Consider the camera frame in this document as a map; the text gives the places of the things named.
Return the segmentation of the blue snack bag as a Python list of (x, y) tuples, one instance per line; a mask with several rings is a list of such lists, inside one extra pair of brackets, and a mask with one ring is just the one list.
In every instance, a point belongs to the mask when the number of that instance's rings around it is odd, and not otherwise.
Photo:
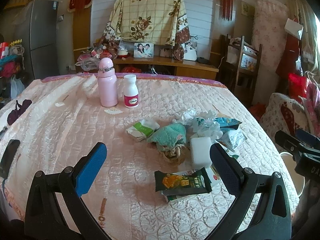
[(239, 120), (233, 119), (233, 118), (225, 118), (225, 117), (218, 117), (215, 118), (215, 121), (220, 125), (220, 130), (223, 133), (226, 133), (228, 131), (237, 130), (242, 124)]

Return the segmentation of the white medicine box rainbow logo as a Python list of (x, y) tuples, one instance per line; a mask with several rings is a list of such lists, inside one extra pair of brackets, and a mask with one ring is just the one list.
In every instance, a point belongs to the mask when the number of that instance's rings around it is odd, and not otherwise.
[[(209, 168), (205, 168), (208, 174), (208, 177), (210, 178), (211, 181), (211, 186), (212, 186), (212, 191), (213, 189), (215, 189), (219, 184), (220, 184), (220, 178), (215, 170), (215, 168), (213, 168), (212, 166)], [(174, 174), (192, 174), (193, 172), (195, 172), (196, 170), (189, 170), (189, 171), (182, 171), (182, 172), (176, 172)], [(165, 194), (165, 192), (163, 191), (158, 191), (161, 195), (163, 195), (166, 199), (167, 202), (171, 202), (173, 200), (177, 200), (179, 198), (182, 197), (186, 197), (186, 196), (192, 196), (195, 194), (189, 194), (189, 195), (173, 195), (173, 196), (167, 196)]]

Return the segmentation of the dark green snack wrapper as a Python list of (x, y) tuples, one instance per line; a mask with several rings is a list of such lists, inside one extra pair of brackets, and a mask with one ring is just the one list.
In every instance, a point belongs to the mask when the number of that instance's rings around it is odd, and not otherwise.
[(203, 167), (192, 174), (154, 172), (155, 191), (163, 191), (167, 196), (210, 193), (211, 181)]

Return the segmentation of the white foam block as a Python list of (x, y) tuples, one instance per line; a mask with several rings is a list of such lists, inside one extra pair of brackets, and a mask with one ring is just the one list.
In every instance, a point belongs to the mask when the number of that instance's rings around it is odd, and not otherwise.
[(195, 170), (209, 168), (212, 165), (210, 159), (210, 147), (212, 141), (210, 137), (192, 138), (190, 141), (191, 164)]

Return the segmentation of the printed plastic wrapper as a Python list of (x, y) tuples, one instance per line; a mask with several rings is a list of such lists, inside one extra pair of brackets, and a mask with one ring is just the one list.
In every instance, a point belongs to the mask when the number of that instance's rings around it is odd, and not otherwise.
[(195, 117), (189, 122), (188, 126), (191, 133), (190, 139), (208, 137), (211, 142), (215, 142), (223, 136), (216, 118)]

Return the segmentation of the beige straw scrubber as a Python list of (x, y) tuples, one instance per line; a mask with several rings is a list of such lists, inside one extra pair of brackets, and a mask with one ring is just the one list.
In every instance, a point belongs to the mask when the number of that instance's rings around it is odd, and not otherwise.
[(173, 149), (167, 151), (159, 151), (159, 153), (166, 162), (174, 166), (178, 166), (185, 161), (185, 158), (190, 153), (190, 151), (186, 146), (178, 144)]

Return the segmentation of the green white tissue pack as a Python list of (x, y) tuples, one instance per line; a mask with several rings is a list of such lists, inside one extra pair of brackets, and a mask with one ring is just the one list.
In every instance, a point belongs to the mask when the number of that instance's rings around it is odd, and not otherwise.
[(136, 141), (142, 141), (150, 137), (160, 128), (160, 125), (152, 119), (142, 119), (126, 129), (126, 133)]

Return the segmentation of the teal green towel rag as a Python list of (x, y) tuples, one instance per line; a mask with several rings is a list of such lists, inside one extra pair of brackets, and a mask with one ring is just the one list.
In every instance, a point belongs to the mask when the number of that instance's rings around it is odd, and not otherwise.
[(156, 144), (157, 150), (164, 152), (173, 150), (178, 145), (185, 145), (186, 142), (186, 129), (179, 123), (161, 127), (147, 139), (147, 143)]

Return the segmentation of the white printed snack bag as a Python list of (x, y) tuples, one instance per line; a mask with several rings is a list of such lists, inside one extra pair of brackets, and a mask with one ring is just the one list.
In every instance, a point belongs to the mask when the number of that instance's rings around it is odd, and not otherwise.
[(223, 146), (226, 152), (233, 158), (238, 159), (238, 155), (235, 150), (240, 146), (247, 137), (241, 129), (229, 130), (223, 134), (223, 136), (217, 141)]

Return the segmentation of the white tissue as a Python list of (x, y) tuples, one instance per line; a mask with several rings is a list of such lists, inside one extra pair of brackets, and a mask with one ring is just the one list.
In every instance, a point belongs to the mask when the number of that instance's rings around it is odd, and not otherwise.
[(214, 126), (216, 122), (217, 112), (213, 110), (197, 112), (195, 109), (190, 108), (187, 111), (177, 113), (173, 118), (172, 123), (182, 124), (189, 126), (194, 132), (201, 128)]

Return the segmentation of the pink padded jacket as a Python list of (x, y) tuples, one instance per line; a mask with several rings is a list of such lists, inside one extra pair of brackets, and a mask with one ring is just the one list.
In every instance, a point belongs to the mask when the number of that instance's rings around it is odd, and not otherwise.
[(310, 133), (319, 137), (319, 87), (309, 83), (306, 97), (302, 98), (305, 114), (308, 119)]

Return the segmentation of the black remote phone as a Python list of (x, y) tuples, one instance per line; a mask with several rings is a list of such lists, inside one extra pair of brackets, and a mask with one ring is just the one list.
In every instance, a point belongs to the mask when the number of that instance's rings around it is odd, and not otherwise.
[(7, 144), (7, 147), (4, 151), (3, 157), (1, 158), (0, 163), (0, 176), (3, 179), (7, 179), (12, 165), (13, 159), (17, 152), (18, 147), (20, 146), (20, 141), (17, 139), (11, 139)]

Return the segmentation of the wooden shelf chair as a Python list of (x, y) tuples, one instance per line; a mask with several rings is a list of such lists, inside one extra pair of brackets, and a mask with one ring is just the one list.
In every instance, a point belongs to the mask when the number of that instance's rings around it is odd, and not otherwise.
[(263, 45), (257, 49), (245, 42), (245, 37), (223, 38), (224, 55), (219, 66), (218, 80), (245, 107), (251, 107), (258, 79)]

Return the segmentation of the white pill bottle pink label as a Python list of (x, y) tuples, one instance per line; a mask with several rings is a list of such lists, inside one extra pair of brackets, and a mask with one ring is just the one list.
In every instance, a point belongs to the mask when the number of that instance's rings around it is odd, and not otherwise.
[(139, 92), (136, 86), (136, 75), (124, 76), (124, 104), (127, 108), (136, 107), (139, 104)]

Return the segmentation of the framed couple photo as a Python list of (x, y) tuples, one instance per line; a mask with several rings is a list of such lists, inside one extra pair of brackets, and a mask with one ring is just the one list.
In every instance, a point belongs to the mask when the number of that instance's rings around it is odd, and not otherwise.
[(154, 45), (151, 43), (135, 43), (133, 56), (134, 58), (153, 58)]

